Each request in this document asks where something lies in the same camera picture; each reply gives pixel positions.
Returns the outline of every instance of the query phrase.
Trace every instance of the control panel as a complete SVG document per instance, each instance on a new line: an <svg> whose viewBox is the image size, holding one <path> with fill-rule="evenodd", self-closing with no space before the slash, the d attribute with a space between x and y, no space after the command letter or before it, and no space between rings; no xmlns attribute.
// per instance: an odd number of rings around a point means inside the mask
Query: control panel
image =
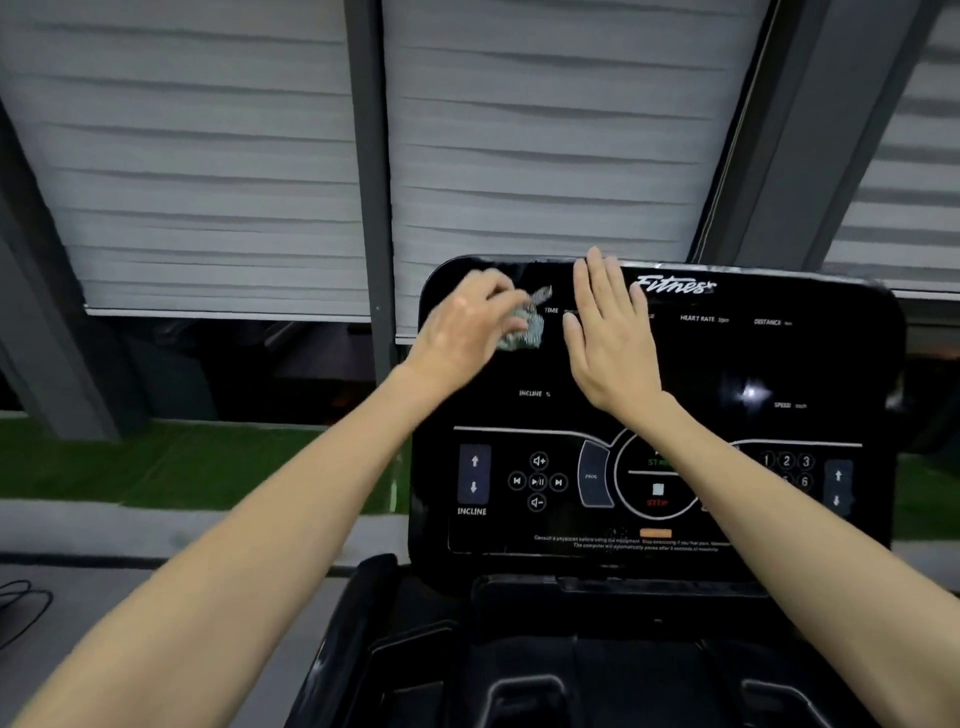
<svg viewBox="0 0 960 728"><path fill-rule="evenodd" d="M447 263L422 305L470 265L489 263ZM526 312L542 318L538 340L498 351L415 433L415 567L441 585L451 569L750 579L667 459L573 381L560 323L576 310L571 262L498 267L549 291ZM647 292L664 389L789 487L887 542L895 461L883 423L903 355L892 296L846 279L670 271L624 266Z"/></svg>

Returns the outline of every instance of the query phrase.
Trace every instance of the person's left hand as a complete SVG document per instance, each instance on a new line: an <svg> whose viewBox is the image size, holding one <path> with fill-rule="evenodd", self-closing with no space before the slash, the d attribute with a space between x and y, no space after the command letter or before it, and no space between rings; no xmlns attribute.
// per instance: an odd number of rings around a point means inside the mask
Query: person's left hand
<svg viewBox="0 0 960 728"><path fill-rule="evenodd" d="M490 361L501 336L527 328L510 313L528 299L500 271L470 271L430 312L400 366L425 377L442 396L453 394Z"/></svg>

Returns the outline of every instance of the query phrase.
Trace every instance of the white roller shade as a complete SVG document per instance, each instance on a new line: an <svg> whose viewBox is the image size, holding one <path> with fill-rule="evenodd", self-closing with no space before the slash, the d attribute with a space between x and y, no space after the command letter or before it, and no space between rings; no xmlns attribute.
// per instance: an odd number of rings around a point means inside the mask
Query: white roller shade
<svg viewBox="0 0 960 728"><path fill-rule="evenodd" d="M0 62L88 307L369 317L342 0L4 0Z"/></svg>
<svg viewBox="0 0 960 728"><path fill-rule="evenodd" d="M397 337L455 255L684 259L766 8L385 2Z"/></svg>
<svg viewBox="0 0 960 728"><path fill-rule="evenodd" d="M955 3L941 10L824 270L928 295L960 293L960 6Z"/></svg>

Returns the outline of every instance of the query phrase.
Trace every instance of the forearm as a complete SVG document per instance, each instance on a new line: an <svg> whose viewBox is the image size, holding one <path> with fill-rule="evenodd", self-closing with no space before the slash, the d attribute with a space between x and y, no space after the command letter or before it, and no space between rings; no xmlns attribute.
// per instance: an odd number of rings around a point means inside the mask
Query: forearm
<svg viewBox="0 0 960 728"><path fill-rule="evenodd" d="M443 398L399 367L78 645L15 723L213 726L316 591L390 458Z"/></svg>
<svg viewBox="0 0 960 728"><path fill-rule="evenodd" d="M885 726L956 725L960 602L699 425L673 398L625 416ZM643 423L657 421L657 427Z"/></svg>

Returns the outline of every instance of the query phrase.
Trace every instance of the fitness logo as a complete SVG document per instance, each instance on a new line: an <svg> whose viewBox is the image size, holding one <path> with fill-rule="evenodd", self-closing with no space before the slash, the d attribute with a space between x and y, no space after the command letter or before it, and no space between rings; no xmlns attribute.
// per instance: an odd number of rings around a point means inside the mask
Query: fitness logo
<svg viewBox="0 0 960 728"><path fill-rule="evenodd" d="M637 276L636 282L643 286L647 293L713 293L716 283L712 280L678 279L671 276Z"/></svg>

